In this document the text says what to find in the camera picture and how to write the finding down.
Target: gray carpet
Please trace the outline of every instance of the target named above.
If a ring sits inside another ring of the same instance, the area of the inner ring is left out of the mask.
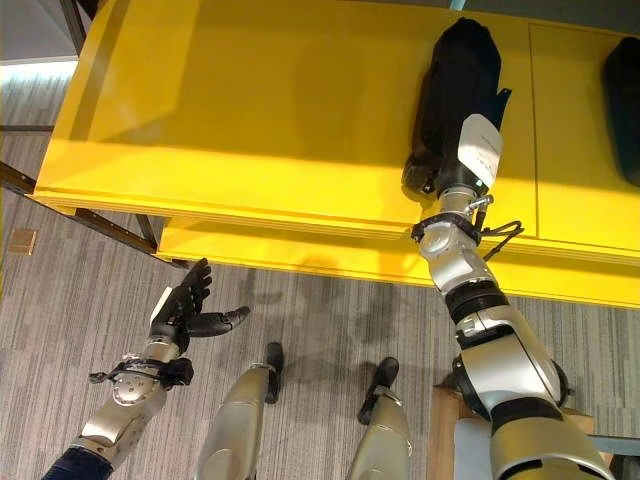
[[[58,95],[63,86],[23,84],[24,95],[9,96],[3,85],[4,99],[19,102],[11,109],[3,104],[3,123],[43,121],[29,117],[31,110],[45,104],[55,110],[46,95]],[[34,89],[42,98],[31,95]],[[55,111],[39,115],[46,119]],[[9,134],[2,143],[3,161],[33,174],[28,169],[37,170],[46,138]],[[139,349],[157,298],[184,271],[2,194],[0,478],[30,479],[108,397],[109,386],[89,385],[87,374]],[[32,257],[6,253],[8,234],[18,227],[39,232]],[[281,399],[265,412],[260,479],[344,478],[364,431],[355,415],[371,364],[386,355],[401,364],[396,390],[413,435],[412,478],[425,478],[431,386],[457,352],[434,290],[227,266],[213,274],[205,308],[247,304],[250,320],[225,337],[192,342],[192,385],[170,392],[113,478],[190,477],[225,392],[272,340],[282,342],[287,361]],[[640,312],[513,302],[567,371],[576,390],[570,405],[595,415],[599,433],[640,436]]]

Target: cable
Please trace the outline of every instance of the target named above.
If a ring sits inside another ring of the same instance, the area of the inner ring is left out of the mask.
[[[488,262],[491,257],[493,257],[496,253],[502,250],[509,241],[520,235],[524,232],[524,228],[522,227],[522,222],[520,220],[514,220],[513,222],[505,223],[497,228],[485,228],[481,232],[482,237],[505,237],[498,245],[493,247],[489,252],[484,256],[484,261]]]

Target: yellow shelf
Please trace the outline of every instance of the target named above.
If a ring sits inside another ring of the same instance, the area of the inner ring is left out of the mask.
[[[167,228],[165,257],[217,245],[230,263],[428,284],[408,231],[434,207],[408,198],[400,176],[433,46],[460,15],[351,0],[108,0],[33,198],[189,218]],[[512,293],[637,306],[640,191],[616,171],[599,83],[622,35],[464,16],[489,27],[513,89],[488,224],[517,218],[526,236],[494,262],[498,277]],[[260,247],[238,257],[232,241]]]
[[[528,21],[491,28],[513,88],[496,222],[536,234]],[[34,198],[398,238],[419,88],[445,9],[353,1],[107,2]],[[140,41],[153,38],[153,42]]]
[[[158,256],[432,285],[426,261],[408,239],[332,237],[174,218],[163,231]],[[489,264],[510,294],[640,308],[638,266],[509,251]]]
[[[640,250],[640,189],[616,167],[602,94],[602,66],[619,42],[531,27],[541,238]]]

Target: white sticker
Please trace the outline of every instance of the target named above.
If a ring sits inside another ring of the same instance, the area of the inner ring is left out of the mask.
[[[496,127],[479,113],[469,115],[462,123],[458,159],[487,187],[498,175],[502,137]]]

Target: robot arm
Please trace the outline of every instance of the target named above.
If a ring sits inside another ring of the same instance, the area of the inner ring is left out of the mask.
[[[462,349],[454,360],[456,381],[467,405],[492,423],[493,478],[612,480],[591,441],[559,409],[566,397],[562,371],[467,233],[473,212],[463,205],[476,200],[466,187],[446,189],[442,220],[427,219],[417,230],[420,253],[456,324]]]
[[[417,224],[431,277],[456,325],[454,360],[465,402],[492,425],[496,480],[610,479],[595,447],[563,415],[567,386],[524,317],[486,264],[522,231],[519,222],[484,259],[477,247],[502,148],[498,132],[509,90],[499,93],[501,60],[489,30],[460,19],[437,42],[422,85],[405,188],[435,193],[438,213]]]
[[[191,361],[181,357],[190,337],[227,333],[246,318],[248,307],[201,313],[202,302],[209,295],[210,274],[206,259],[196,263],[179,286],[165,291],[154,310],[142,353],[125,355],[110,373],[91,374],[93,383],[113,383],[111,398],[89,419],[45,479],[108,478],[162,409],[166,392],[191,382]]]

